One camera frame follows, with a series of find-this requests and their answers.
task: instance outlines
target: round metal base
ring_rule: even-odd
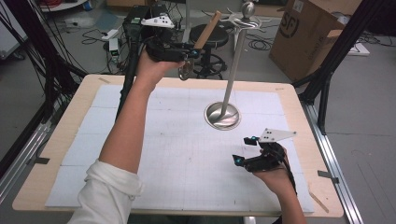
[[[215,129],[228,131],[238,126],[241,121],[241,113],[231,104],[227,105],[226,112],[221,115],[223,102],[215,102],[205,109],[206,122]]]

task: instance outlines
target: wooden table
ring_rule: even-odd
[[[64,155],[73,143],[78,127],[90,108],[97,90],[102,85],[121,85],[122,83],[123,77],[118,76],[89,75],[84,78],[52,137],[41,153],[41,157],[50,158],[49,163],[35,165],[13,203],[14,209],[25,211],[73,211],[72,208],[46,207],[45,202],[50,195]],[[178,78],[163,78],[157,86],[225,90],[226,85],[227,82],[223,80],[189,79],[180,81]],[[293,141],[315,206],[315,212],[307,214],[307,216],[341,217],[344,214],[344,210],[332,181],[329,178],[318,176],[318,170],[327,172],[327,168],[294,88],[290,84],[235,81],[233,89],[278,93],[290,130],[298,133],[293,138]]]

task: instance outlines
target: wooden stick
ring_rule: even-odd
[[[195,42],[195,45],[194,45],[195,49],[201,49],[204,47],[206,40],[212,34],[213,29],[215,28],[216,24],[218,23],[218,21],[220,19],[220,16],[221,16],[221,13],[219,11],[216,11],[215,15],[213,15],[212,19],[210,19],[210,22],[207,24],[205,29],[202,31],[197,42]]]

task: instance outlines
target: person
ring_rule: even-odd
[[[134,85],[102,147],[99,159],[87,171],[86,184],[78,195],[81,207],[68,223],[127,223],[134,197],[143,190],[137,171],[149,96],[166,71],[182,65],[155,63],[142,50]],[[284,223],[304,220],[297,197],[289,188],[291,185],[287,185],[286,173],[276,170],[255,175],[278,196]]]

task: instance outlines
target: white sleeve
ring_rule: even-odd
[[[143,185],[136,174],[96,161],[78,194],[81,207],[68,223],[127,223],[132,201]]]

